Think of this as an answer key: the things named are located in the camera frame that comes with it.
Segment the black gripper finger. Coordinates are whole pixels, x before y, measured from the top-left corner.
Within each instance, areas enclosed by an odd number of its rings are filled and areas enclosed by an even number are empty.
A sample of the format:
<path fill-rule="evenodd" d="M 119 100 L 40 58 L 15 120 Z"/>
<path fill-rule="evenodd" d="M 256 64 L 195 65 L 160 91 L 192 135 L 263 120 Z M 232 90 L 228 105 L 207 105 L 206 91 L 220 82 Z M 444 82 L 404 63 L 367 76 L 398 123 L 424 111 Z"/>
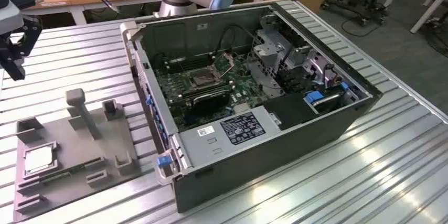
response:
<path fill-rule="evenodd" d="M 27 57 L 38 42 L 43 25 L 38 16 L 24 15 L 23 22 L 23 26 L 12 31 L 14 34 L 23 33 L 23 37 L 12 44 L 12 52 L 22 57 Z"/>
<path fill-rule="evenodd" d="M 2 35 L 2 67 L 14 80 L 26 78 L 24 68 L 16 63 L 16 60 L 22 60 L 22 57 L 18 46 L 12 43 L 10 37 Z"/>

